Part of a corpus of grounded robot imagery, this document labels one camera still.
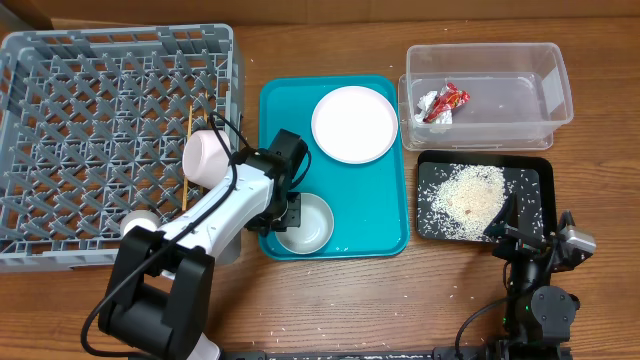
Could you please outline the black waste tray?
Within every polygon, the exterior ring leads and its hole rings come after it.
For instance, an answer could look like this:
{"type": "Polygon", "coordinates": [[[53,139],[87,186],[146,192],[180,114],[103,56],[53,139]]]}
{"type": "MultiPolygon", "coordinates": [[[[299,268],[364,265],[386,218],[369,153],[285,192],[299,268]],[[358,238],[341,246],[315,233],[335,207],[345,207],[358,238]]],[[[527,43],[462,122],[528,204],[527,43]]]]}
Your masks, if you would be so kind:
{"type": "MultiPolygon", "coordinates": [[[[543,209],[543,234],[547,235],[556,230],[556,204],[554,191],[553,169],[551,164],[544,158],[526,157],[513,155],[482,154],[472,152],[450,152],[450,151],[425,151],[421,153],[417,161],[417,188],[418,188],[418,168],[424,162],[466,164],[466,165],[486,165],[507,168],[533,169],[540,177],[541,200],[543,209]]],[[[417,220],[417,192],[416,192],[416,220],[417,220]]],[[[454,241],[463,243],[490,243],[472,241],[454,241]]]]}

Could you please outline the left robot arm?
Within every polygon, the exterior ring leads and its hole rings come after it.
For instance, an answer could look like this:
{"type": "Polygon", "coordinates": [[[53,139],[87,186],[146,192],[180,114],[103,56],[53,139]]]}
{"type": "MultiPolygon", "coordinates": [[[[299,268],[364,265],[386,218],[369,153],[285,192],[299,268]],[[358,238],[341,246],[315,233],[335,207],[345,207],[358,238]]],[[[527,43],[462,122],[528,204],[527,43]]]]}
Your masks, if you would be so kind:
{"type": "Polygon", "coordinates": [[[85,328],[84,350],[103,358],[222,358],[204,333],[216,259],[244,228],[290,227],[290,198],[310,164],[305,145],[245,148],[232,155],[227,179],[183,216],[157,230],[129,230],[105,296],[84,323],[129,348],[99,351],[85,328]]]}

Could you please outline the grey metal bowl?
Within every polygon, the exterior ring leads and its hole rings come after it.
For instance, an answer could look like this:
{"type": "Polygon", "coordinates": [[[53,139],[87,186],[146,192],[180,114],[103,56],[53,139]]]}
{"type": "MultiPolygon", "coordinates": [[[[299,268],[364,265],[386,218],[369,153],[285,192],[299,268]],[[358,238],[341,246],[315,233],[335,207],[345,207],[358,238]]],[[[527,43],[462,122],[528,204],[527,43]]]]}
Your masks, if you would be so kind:
{"type": "Polygon", "coordinates": [[[334,216],[330,206],[311,193],[294,193],[275,232],[278,242],[289,252],[309,255],[321,250],[330,240],[334,216]]]}

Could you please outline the white cup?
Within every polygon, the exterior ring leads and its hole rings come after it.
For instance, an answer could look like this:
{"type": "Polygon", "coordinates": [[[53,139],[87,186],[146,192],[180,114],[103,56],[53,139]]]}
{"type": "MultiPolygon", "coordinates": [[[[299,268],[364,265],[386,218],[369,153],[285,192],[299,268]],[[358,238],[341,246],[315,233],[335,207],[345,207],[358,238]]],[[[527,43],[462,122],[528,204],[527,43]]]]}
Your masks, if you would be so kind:
{"type": "Polygon", "coordinates": [[[134,227],[156,231],[161,226],[160,218],[151,211],[135,210],[128,213],[120,222],[120,235],[124,237],[134,227]]]}

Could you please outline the teal plastic tray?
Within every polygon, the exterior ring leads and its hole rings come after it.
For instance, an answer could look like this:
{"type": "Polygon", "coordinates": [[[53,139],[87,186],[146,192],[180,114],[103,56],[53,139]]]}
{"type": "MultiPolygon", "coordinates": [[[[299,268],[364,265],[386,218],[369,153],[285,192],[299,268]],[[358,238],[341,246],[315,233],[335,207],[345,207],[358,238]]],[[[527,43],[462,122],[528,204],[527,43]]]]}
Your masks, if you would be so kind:
{"type": "Polygon", "coordinates": [[[394,85],[380,75],[280,78],[260,94],[259,145],[268,147],[281,129],[299,135],[312,159],[302,162],[305,173],[296,190],[324,200],[334,215],[334,229],[326,245],[311,254],[295,254],[283,247],[275,233],[260,239],[269,257],[280,260],[320,260],[393,256],[410,239],[408,199],[401,139],[379,159],[362,165],[339,162],[324,153],[312,135],[312,113],[329,92],[362,86],[397,105],[394,85]]]}

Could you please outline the large white round plate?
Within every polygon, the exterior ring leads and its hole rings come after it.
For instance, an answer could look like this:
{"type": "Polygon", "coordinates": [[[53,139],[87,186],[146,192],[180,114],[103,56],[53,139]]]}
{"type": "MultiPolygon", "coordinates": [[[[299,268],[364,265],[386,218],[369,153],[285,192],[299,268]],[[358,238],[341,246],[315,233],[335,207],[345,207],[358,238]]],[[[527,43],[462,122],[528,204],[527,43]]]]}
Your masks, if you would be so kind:
{"type": "Polygon", "coordinates": [[[382,157],[394,144],[398,119],[391,102],[363,86],[345,86],[326,94],[311,117],[313,138],[329,157],[365,164],[382,157]]]}

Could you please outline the cooked rice leftovers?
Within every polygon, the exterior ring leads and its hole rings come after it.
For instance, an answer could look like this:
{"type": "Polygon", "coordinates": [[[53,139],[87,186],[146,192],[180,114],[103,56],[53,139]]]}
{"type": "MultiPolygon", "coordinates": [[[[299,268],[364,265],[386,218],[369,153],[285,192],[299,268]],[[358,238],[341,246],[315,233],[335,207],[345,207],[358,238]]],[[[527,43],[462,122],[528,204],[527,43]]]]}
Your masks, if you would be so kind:
{"type": "Polygon", "coordinates": [[[519,197],[519,228],[542,235],[535,170],[424,162],[418,168],[417,232],[426,239],[489,242],[484,230],[511,195],[519,197]]]}

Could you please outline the grey dishwasher rack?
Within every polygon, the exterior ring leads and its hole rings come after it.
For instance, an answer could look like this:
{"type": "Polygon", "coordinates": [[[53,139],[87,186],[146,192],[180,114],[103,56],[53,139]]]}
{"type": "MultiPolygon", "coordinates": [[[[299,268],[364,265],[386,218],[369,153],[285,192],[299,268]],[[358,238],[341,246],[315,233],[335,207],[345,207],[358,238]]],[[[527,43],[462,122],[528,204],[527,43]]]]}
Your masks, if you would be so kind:
{"type": "Polygon", "coordinates": [[[229,136],[244,61],[225,24],[25,31],[1,45],[1,269],[113,263],[120,222],[162,222],[201,197],[182,172],[207,115],[229,136]]]}

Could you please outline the white paper napkin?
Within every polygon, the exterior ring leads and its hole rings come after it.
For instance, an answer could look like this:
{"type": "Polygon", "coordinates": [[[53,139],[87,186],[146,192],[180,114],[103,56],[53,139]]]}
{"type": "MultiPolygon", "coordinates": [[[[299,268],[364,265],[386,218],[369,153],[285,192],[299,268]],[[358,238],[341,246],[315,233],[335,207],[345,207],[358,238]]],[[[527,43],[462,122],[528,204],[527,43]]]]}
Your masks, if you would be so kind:
{"type": "Polygon", "coordinates": [[[452,124],[452,111],[446,110],[439,115],[436,115],[433,119],[427,120],[427,117],[431,114],[434,109],[434,104],[436,99],[438,98],[437,91],[429,91],[427,94],[422,96],[418,101],[418,109],[419,112],[413,116],[414,121],[417,123],[435,123],[440,125],[451,125],[452,124]]]}

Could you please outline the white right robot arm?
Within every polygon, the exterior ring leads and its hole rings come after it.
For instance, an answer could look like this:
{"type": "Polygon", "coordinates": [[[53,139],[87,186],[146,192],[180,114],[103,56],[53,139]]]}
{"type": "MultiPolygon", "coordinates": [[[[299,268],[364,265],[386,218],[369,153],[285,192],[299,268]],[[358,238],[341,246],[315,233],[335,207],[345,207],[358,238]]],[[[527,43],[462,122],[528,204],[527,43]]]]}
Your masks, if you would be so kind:
{"type": "Polygon", "coordinates": [[[571,271],[589,258],[594,248],[576,244],[575,224],[569,212],[561,217],[558,233],[537,236],[520,228],[517,196],[507,197],[484,234],[497,240],[492,255],[504,260],[507,295],[503,328],[506,335],[485,346],[484,359],[569,359],[561,345],[580,308],[579,299],[551,284],[551,275],[571,271]]]}

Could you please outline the small white bowl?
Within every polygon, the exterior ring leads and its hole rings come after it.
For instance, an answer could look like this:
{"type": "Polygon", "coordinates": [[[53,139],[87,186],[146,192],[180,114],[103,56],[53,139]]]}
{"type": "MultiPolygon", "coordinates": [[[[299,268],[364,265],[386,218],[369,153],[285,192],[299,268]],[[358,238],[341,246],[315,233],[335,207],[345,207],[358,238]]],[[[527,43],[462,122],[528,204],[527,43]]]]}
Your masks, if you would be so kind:
{"type": "Polygon", "coordinates": [[[230,148],[224,131],[198,130],[189,137],[182,155],[182,169],[191,183],[213,189],[224,179],[228,156],[221,141],[230,148]]]}

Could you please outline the clear plastic bin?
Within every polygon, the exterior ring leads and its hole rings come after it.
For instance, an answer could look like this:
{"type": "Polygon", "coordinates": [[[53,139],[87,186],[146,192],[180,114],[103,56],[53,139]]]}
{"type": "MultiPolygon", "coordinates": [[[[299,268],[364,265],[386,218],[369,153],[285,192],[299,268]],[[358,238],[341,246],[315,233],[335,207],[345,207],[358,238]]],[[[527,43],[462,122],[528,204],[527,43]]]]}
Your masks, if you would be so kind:
{"type": "Polygon", "coordinates": [[[574,118],[567,69],[554,43],[413,45],[398,83],[398,109],[410,151],[545,150],[574,118]],[[427,119],[421,98],[449,84],[469,101],[447,122],[427,119]]]}

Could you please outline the red snack wrapper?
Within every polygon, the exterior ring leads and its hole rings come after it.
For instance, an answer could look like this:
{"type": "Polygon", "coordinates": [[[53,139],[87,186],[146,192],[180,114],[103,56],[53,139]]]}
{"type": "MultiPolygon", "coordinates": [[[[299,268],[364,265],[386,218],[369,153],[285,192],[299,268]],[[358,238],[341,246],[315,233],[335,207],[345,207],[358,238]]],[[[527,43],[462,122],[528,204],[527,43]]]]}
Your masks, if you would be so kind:
{"type": "Polygon", "coordinates": [[[435,99],[426,121],[433,122],[440,114],[466,104],[470,100],[467,91],[458,89],[453,83],[446,83],[435,99]]]}

